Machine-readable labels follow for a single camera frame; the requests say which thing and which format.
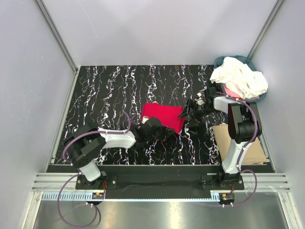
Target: red towel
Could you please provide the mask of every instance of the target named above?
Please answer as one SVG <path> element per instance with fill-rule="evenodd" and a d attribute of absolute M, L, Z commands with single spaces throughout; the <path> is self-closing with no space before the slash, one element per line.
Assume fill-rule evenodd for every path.
<path fill-rule="evenodd" d="M 178 134 L 182 130 L 185 120 L 184 117 L 180 119 L 177 118 L 182 110 L 183 108 L 180 106 L 163 106 L 157 103 L 146 103 L 143 107 L 142 119 L 143 116 L 158 118 L 163 126 L 174 129 Z"/>

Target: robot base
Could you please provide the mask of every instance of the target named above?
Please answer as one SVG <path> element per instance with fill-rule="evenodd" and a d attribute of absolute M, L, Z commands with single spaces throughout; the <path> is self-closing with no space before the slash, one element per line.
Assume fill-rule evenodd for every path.
<path fill-rule="evenodd" d="M 117 176 L 112 174 L 106 176 L 102 175 L 92 182 L 88 181 L 84 175 L 80 175 L 77 177 L 75 189 L 103 190 L 103 181 L 106 181 L 106 190 L 116 189 Z"/>
<path fill-rule="evenodd" d="M 210 190 L 232 190 L 232 184 L 234 184 L 234 190 L 244 190 L 244 181 L 242 176 L 236 180 L 236 182 L 228 182 L 227 184 L 219 184 L 217 182 L 217 175 L 202 175 L 201 176 L 202 189 L 206 191 Z"/>

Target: metal floor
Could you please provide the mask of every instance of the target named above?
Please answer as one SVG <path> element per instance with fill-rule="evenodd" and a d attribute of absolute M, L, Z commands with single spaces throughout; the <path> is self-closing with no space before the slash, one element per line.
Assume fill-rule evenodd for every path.
<path fill-rule="evenodd" d="M 246 199 L 236 193 L 236 202 Z M 66 220 L 76 225 L 91 221 L 94 210 L 83 206 L 71 212 L 81 202 L 62 201 L 61 211 Z M 287 229 L 288 225 L 276 193 L 256 193 L 254 198 L 239 207 L 208 207 L 191 202 L 103 202 L 95 229 Z M 60 219 L 56 201 L 42 201 L 35 229 L 70 229 Z"/>

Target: white wall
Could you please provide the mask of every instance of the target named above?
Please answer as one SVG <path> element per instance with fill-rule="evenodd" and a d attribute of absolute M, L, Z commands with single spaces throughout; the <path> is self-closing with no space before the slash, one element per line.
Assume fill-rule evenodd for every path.
<path fill-rule="evenodd" d="M 72 71 L 34 1 L 0 1 L 0 31 L 0 227 L 17 229 Z"/>
<path fill-rule="evenodd" d="M 77 65 L 247 55 L 275 0 L 44 0 Z"/>
<path fill-rule="evenodd" d="M 279 172 L 305 225 L 305 1 L 286 1 L 254 57 L 269 89 L 259 112 Z"/>

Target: crumpled white towel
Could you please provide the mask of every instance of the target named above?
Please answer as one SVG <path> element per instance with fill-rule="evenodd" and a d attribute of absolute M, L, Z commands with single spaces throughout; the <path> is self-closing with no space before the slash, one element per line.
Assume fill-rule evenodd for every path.
<path fill-rule="evenodd" d="M 247 64 L 233 57 L 225 57 L 210 78 L 212 83 L 224 83 L 242 99 L 250 99 L 265 93 L 268 83 L 261 72 L 253 72 Z"/>

